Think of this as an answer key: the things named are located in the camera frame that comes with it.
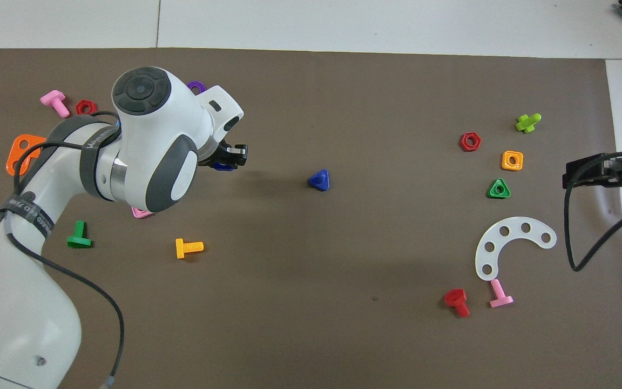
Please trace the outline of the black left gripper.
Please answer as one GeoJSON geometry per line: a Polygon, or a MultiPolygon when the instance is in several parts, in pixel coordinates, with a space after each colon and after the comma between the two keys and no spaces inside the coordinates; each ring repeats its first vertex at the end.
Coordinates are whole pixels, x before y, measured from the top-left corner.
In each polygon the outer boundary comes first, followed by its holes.
{"type": "MultiPolygon", "coordinates": [[[[214,153],[210,157],[200,162],[200,166],[209,167],[214,170],[234,170],[231,152],[232,146],[225,141],[221,141],[214,153]]],[[[248,160],[248,145],[236,144],[233,148],[234,161],[237,166],[244,166],[248,160]]]]}

